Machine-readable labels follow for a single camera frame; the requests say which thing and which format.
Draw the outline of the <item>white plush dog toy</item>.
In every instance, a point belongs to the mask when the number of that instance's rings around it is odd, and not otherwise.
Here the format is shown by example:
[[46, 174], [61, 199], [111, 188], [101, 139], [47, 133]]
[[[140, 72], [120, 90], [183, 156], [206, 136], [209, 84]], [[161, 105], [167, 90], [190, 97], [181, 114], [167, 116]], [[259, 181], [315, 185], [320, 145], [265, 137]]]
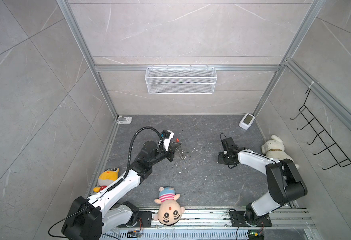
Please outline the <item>white plush dog toy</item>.
[[268, 158], [294, 161], [286, 152], [283, 141], [276, 135], [272, 135], [271, 139], [261, 146], [262, 154]]

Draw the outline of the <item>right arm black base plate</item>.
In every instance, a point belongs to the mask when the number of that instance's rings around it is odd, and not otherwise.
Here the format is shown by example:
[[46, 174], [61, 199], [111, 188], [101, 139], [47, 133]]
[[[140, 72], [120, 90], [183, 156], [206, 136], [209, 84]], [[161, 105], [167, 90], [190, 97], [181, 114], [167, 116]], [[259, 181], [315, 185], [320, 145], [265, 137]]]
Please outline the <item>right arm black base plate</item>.
[[269, 215], [257, 216], [252, 212], [229, 210], [228, 214], [233, 227], [271, 227]]

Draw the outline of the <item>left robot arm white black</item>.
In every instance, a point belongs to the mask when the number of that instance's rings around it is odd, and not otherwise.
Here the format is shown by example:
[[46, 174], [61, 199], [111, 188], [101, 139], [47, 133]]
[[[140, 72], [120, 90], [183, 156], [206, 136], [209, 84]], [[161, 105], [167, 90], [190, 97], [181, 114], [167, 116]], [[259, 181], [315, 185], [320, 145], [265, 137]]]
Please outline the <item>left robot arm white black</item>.
[[147, 141], [130, 164], [126, 177], [85, 199], [78, 197], [72, 203], [61, 232], [69, 240], [98, 240], [106, 232], [137, 220], [138, 208], [129, 202], [114, 205], [132, 189], [138, 187], [152, 173], [153, 165], [167, 159], [173, 161], [181, 143], [169, 143], [161, 152], [158, 143]]

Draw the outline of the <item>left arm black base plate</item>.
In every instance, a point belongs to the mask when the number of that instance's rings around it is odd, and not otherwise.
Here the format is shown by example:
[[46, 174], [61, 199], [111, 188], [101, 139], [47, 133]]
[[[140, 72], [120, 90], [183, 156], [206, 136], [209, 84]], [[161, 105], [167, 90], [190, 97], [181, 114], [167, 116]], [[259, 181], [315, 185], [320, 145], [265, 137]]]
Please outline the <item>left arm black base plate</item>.
[[127, 224], [119, 225], [118, 228], [149, 228], [152, 222], [152, 214], [150, 211], [133, 213], [133, 216]]

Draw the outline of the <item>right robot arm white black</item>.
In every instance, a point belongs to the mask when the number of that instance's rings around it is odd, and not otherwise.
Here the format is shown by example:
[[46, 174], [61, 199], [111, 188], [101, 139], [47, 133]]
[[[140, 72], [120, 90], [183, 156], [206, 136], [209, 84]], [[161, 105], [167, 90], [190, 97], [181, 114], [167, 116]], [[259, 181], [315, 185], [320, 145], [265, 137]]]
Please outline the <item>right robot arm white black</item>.
[[244, 217], [248, 225], [258, 225], [272, 211], [307, 195], [308, 189], [292, 160], [268, 158], [241, 149], [232, 138], [221, 139], [221, 144], [224, 150], [219, 152], [219, 164], [229, 169], [246, 165], [267, 177], [268, 191], [246, 206]]

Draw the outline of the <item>plush doll striped hat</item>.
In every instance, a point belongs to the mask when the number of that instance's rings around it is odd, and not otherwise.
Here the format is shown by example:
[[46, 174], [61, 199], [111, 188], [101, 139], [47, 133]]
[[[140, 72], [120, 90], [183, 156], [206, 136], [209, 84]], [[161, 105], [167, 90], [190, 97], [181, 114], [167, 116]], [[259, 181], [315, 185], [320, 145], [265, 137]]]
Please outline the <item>plush doll striped hat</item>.
[[176, 194], [174, 188], [160, 187], [159, 197], [154, 200], [159, 204], [159, 210], [154, 215], [153, 220], [159, 221], [165, 226], [175, 225], [185, 212], [185, 208], [181, 207], [178, 203], [180, 194]]

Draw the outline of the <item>metal keyring holder red handle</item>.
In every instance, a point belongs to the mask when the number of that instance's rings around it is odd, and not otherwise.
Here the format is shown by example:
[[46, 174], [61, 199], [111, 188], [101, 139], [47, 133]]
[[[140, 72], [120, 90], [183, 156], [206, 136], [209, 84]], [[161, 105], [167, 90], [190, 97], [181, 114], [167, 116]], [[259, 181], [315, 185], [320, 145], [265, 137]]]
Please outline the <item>metal keyring holder red handle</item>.
[[176, 139], [176, 143], [179, 144], [178, 153], [179, 153], [180, 158], [182, 160], [185, 160], [187, 155], [186, 155], [186, 152], [182, 149], [182, 144], [181, 144], [180, 140]]

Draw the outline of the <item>white wall socket box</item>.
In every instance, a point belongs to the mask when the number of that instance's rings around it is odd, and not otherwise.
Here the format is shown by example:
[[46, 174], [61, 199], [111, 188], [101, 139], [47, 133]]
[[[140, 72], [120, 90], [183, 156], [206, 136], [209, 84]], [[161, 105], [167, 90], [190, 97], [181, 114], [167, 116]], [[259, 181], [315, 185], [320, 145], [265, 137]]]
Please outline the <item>white wall socket box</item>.
[[119, 125], [127, 125], [131, 124], [132, 117], [118, 117], [116, 121]]

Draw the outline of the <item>yellow red plush toy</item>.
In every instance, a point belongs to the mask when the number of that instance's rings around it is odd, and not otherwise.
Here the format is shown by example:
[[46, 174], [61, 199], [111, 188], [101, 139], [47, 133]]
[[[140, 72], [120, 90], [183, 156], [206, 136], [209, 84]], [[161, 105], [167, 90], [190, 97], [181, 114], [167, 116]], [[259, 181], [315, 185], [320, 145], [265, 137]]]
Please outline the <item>yellow red plush toy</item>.
[[119, 168], [106, 169], [98, 177], [98, 187], [93, 188], [95, 193], [100, 192], [118, 179]]

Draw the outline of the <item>white digital clock device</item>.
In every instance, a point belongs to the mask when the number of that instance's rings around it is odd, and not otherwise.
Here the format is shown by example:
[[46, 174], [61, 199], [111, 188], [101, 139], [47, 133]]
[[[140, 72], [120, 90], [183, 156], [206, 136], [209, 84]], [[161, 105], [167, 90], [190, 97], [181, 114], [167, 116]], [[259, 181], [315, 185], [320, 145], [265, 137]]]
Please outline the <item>white digital clock device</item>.
[[239, 127], [248, 130], [253, 124], [255, 117], [252, 114], [246, 113], [239, 123]]

